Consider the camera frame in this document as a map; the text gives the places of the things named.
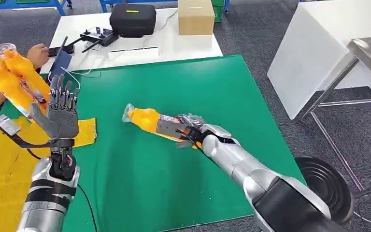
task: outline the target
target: cardboard box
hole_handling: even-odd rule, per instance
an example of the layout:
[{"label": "cardboard box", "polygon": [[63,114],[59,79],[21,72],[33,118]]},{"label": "cardboard box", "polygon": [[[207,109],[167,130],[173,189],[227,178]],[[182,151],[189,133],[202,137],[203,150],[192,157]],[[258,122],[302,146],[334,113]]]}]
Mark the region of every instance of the cardboard box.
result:
[{"label": "cardboard box", "polygon": [[178,0],[178,32],[180,35],[211,35],[214,10],[211,0]]}]

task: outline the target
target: black round base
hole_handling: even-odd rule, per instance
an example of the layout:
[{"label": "black round base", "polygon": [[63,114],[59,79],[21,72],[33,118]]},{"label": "black round base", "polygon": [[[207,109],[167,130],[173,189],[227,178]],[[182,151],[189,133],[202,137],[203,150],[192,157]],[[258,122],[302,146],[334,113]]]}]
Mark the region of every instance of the black round base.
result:
[{"label": "black round base", "polygon": [[328,205],[332,220],[347,223],[353,214],[354,197],[343,176],[318,158],[296,157],[295,161],[308,187]]}]

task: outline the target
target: human hand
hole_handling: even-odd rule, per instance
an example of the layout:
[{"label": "human hand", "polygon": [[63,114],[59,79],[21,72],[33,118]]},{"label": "human hand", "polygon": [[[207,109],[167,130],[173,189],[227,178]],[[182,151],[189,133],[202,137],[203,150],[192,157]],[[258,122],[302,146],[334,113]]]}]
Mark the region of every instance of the human hand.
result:
[{"label": "human hand", "polygon": [[49,48],[44,44],[37,44],[29,49],[26,58],[33,63],[35,69],[41,68],[49,60]]},{"label": "human hand", "polygon": [[37,104],[29,105],[33,120],[51,139],[72,139],[79,133],[76,104],[80,89],[71,93],[71,81],[63,88],[63,79],[64,75],[52,79],[46,116]]}]

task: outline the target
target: black strap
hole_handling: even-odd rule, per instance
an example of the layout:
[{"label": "black strap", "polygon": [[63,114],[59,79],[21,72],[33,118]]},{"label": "black strap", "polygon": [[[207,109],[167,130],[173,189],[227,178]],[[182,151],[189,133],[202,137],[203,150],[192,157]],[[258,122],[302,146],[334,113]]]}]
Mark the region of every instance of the black strap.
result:
[{"label": "black strap", "polygon": [[31,188],[33,187],[41,187],[38,188],[28,194],[26,197],[25,202],[54,202],[57,204],[62,205],[66,209],[69,208],[71,201],[67,197],[59,197],[56,196],[57,194],[62,195],[76,195],[76,188],[69,187],[67,185],[47,180],[47,179],[39,179],[32,182],[30,185]]}]

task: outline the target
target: smartphone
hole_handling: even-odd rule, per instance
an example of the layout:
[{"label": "smartphone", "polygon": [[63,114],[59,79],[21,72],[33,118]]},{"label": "smartphone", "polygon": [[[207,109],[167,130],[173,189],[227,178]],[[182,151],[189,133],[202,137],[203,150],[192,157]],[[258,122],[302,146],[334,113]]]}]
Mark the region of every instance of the smartphone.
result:
[{"label": "smartphone", "polygon": [[[49,57],[55,57],[57,56],[57,53],[59,51],[60,47],[52,47],[49,48]],[[74,53],[74,44],[68,45],[63,47],[63,51],[65,51],[67,54],[73,54]]]}]

